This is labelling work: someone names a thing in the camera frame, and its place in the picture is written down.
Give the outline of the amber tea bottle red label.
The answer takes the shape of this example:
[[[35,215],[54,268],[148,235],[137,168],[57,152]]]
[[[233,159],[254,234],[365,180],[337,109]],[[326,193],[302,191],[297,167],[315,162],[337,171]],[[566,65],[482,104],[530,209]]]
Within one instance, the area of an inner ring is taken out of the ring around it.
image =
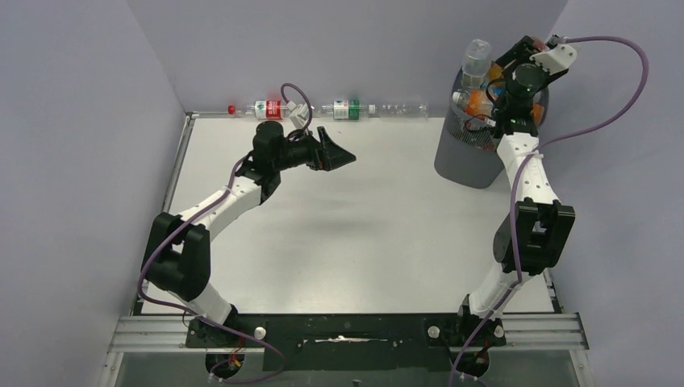
[[[539,41],[526,35],[494,61],[500,76],[491,83],[501,84],[492,110],[497,123],[533,121],[533,99],[547,82],[547,73],[532,59],[537,53]]]

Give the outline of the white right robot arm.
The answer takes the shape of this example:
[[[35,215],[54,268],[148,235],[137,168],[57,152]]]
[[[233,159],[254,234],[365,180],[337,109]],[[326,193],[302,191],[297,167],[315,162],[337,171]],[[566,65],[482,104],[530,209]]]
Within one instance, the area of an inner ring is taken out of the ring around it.
[[[480,286],[468,294],[454,321],[462,343],[476,343],[502,327],[508,302],[523,285],[557,264],[575,220],[572,206],[552,189],[540,152],[534,99],[567,74],[576,59],[568,44],[524,36],[496,61],[503,89],[493,101],[487,129],[496,144],[511,187],[509,213],[495,232],[494,264]]]

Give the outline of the red cap bottle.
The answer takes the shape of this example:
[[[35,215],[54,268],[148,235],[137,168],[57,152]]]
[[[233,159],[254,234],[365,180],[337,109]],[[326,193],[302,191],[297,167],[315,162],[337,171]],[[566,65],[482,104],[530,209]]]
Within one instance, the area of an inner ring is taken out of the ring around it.
[[[256,100],[242,105],[229,105],[227,113],[231,117],[255,119],[257,121],[280,121],[285,119],[290,111],[281,100]]]

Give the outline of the orange juice bottle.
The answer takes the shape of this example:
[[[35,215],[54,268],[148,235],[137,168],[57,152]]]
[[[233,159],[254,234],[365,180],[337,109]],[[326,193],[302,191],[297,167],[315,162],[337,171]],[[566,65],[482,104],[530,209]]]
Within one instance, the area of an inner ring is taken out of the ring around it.
[[[494,103],[487,97],[486,91],[483,89],[454,91],[452,100],[468,116],[476,118],[492,117]]]

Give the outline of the crushed bottle white blue label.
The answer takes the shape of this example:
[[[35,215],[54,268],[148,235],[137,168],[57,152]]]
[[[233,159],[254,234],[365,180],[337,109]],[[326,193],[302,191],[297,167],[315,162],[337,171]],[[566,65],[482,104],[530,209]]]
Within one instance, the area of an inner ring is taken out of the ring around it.
[[[472,40],[465,50],[461,62],[461,85],[464,89],[479,89],[491,64],[490,43],[485,40]]]

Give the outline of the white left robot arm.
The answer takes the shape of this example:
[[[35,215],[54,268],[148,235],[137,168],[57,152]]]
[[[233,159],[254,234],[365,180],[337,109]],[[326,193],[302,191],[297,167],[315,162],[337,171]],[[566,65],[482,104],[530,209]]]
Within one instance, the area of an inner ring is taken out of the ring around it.
[[[275,121],[258,124],[252,150],[236,162],[226,185],[188,210],[154,218],[138,282],[171,294],[175,307],[204,323],[222,326],[236,308],[210,283],[215,237],[270,199],[282,172],[299,166],[330,172],[356,159],[324,127],[315,135],[304,129],[285,134]]]

